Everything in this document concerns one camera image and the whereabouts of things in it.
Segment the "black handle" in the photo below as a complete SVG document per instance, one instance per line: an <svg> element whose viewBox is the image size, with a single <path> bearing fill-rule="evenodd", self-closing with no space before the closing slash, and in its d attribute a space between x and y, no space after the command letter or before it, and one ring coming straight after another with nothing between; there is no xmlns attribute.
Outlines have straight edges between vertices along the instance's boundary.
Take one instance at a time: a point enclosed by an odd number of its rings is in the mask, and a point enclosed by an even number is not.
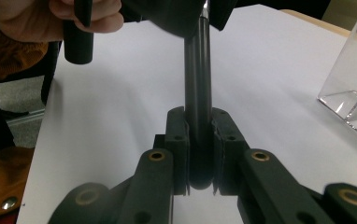
<svg viewBox="0 0 357 224"><path fill-rule="evenodd" d="M84 26L91 25L93 0L75 0L76 17ZM73 21L64 21L64 56L76 64L90 63L93 58L93 33L81 31Z"/></svg>
<svg viewBox="0 0 357 224"><path fill-rule="evenodd" d="M90 63L93 58L93 33L81 31L73 21L64 21L64 56L71 63Z"/></svg>

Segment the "human hand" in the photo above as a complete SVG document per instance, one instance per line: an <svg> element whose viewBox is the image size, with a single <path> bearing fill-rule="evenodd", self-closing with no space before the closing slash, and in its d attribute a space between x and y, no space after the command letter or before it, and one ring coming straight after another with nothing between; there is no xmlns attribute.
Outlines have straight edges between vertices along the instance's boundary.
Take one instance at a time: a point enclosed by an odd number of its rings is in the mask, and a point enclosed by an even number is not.
<svg viewBox="0 0 357 224"><path fill-rule="evenodd" d="M21 42L63 39L63 20L86 32L110 33L123 26L121 0L93 0L92 22L84 27L74 15L74 0L0 0L0 31Z"/></svg>

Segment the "finger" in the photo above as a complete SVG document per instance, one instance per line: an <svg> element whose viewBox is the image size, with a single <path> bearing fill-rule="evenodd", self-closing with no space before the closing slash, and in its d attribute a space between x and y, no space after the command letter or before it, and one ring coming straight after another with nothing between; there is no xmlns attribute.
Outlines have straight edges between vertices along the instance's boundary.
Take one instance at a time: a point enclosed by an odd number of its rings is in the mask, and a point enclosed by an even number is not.
<svg viewBox="0 0 357 224"><path fill-rule="evenodd" d="M92 21L98 21L104 17L112 16L120 11L122 7L121 0L103 0L93 2Z"/></svg>
<svg viewBox="0 0 357 224"><path fill-rule="evenodd" d="M91 33L111 33L123 27L123 16L116 13L112 16L104 17L98 21L92 21L90 27L84 27L80 21L75 21L77 27L83 31Z"/></svg>
<svg viewBox="0 0 357 224"><path fill-rule="evenodd" d="M75 19L74 6L70 6L61 0L50 0L50 12L62 20Z"/></svg>
<svg viewBox="0 0 357 224"><path fill-rule="evenodd" d="M93 2L91 21L109 17L121 9L121 0L95 0ZM50 0L50 11L59 19L75 21L73 0Z"/></svg>

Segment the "black rod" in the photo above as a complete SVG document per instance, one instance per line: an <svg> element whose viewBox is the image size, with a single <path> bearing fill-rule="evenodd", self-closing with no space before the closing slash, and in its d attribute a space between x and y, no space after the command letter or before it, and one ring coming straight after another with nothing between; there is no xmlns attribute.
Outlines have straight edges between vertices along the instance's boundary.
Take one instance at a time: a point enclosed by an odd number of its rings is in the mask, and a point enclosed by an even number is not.
<svg viewBox="0 0 357 224"><path fill-rule="evenodd" d="M205 189L213 177L208 5L192 37L184 40L185 119L190 127L190 184Z"/></svg>

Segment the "white table surface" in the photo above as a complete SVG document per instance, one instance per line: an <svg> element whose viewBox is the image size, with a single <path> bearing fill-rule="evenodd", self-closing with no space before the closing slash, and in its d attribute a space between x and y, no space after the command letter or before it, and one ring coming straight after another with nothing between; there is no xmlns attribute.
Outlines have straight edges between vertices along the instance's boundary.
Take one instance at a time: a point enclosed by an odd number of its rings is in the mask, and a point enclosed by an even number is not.
<svg viewBox="0 0 357 224"><path fill-rule="evenodd" d="M211 29L213 106L251 147L273 152L304 186L357 186L357 133L316 97L345 38L263 6L236 8ZM73 188L134 174L166 113L184 105L183 40L143 21L96 35L93 62L61 52L18 223L47 223ZM236 197L175 197L174 223L242 223Z"/></svg>

